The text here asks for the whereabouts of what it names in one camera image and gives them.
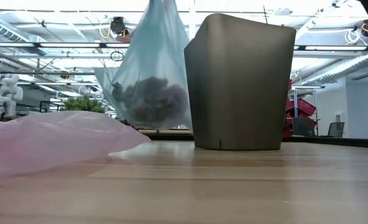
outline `white robot figure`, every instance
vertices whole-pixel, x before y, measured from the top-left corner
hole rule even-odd
[[[15,115],[16,114],[16,101],[22,100],[23,92],[22,88],[17,86],[17,82],[20,80],[18,75],[6,75],[1,80],[0,87],[0,115]]]

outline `desk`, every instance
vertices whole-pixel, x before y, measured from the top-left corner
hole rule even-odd
[[[154,142],[0,180],[0,224],[368,223],[368,149]]]

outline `clear plastic bag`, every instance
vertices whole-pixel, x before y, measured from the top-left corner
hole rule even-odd
[[[0,177],[26,174],[132,149],[147,136],[88,111],[62,111],[0,121]]]
[[[191,128],[184,59],[188,42],[175,1],[150,0],[119,69],[96,69],[118,116],[141,128]]]

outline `ceiling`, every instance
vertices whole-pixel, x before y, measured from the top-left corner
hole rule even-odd
[[[185,29],[190,34],[190,27],[197,27],[203,22],[206,16],[220,12],[244,19],[258,22],[268,22],[278,26],[294,27],[304,30],[304,25],[314,19],[306,32],[301,33],[296,41],[298,45],[368,45],[368,37],[350,34],[350,29],[354,26],[360,27],[368,16],[356,0],[338,1],[337,7],[332,7],[332,0],[265,0],[262,3],[243,0],[176,0],[179,16],[183,21]],[[3,21],[16,32],[25,35],[37,35],[46,42],[116,42],[114,38],[105,39],[101,32],[107,33],[106,27],[113,17],[122,16],[126,26],[135,29],[142,18],[147,7],[148,0],[130,1],[67,1],[67,0],[20,0],[8,1],[0,0],[0,21]],[[349,42],[346,36],[350,35],[356,41]],[[8,40],[0,35],[1,42]],[[93,54],[92,59],[53,59],[48,55],[66,55],[67,51],[75,54]],[[43,57],[31,58],[30,54],[18,53],[14,55],[12,49],[0,49],[7,55],[13,55],[16,60],[37,66],[37,59],[45,71],[93,71],[94,67],[118,67],[120,62],[112,60],[100,60],[97,55],[109,55],[109,49],[49,49],[47,55]],[[310,57],[293,58],[292,77],[299,80],[304,75],[310,76],[328,65],[340,61],[342,57],[325,57],[312,55]],[[6,59],[0,58],[0,70],[12,69]],[[28,70],[20,66],[15,69]],[[39,80],[47,79],[48,82],[62,82],[59,76],[43,75],[37,77]],[[66,91],[78,91],[77,87],[70,87]]]

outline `ductwork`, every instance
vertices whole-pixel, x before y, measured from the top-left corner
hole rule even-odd
[[[10,24],[0,20],[0,35],[4,38],[11,40],[12,42],[29,42],[31,38],[34,38],[32,34],[25,34],[11,27]],[[46,55],[46,52],[35,47],[26,47],[23,50],[27,53]]]
[[[367,67],[368,67],[368,54],[353,59],[341,60],[338,63],[335,63],[331,66],[328,66],[316,72],[313,75],[310,75],[301,83],[297,84],[310,85],[313,83],[326,83]]]

